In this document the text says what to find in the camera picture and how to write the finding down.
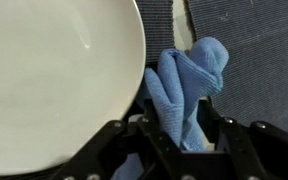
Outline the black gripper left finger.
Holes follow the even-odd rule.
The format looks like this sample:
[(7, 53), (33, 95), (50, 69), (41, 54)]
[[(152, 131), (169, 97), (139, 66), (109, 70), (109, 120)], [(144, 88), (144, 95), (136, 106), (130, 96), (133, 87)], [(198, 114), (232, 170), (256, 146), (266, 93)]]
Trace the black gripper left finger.
[(160, 125), (153, 102), (146, 100), (136, 122), (106, 123), (51, 180), (110, 180), (133, 153), (144, 167), (139, 180), (181, 180), (182, 153)]

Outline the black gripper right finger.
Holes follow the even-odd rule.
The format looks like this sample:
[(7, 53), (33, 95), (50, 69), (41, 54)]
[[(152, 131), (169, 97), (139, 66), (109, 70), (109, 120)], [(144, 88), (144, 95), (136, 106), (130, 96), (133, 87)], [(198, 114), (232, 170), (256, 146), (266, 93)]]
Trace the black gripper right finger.
[(207, 100), (197, 121), (215, 150), (227, 154), (238, 180), (288, 180), (288, 132), (265, 121), (245, 126), (221, 116)]

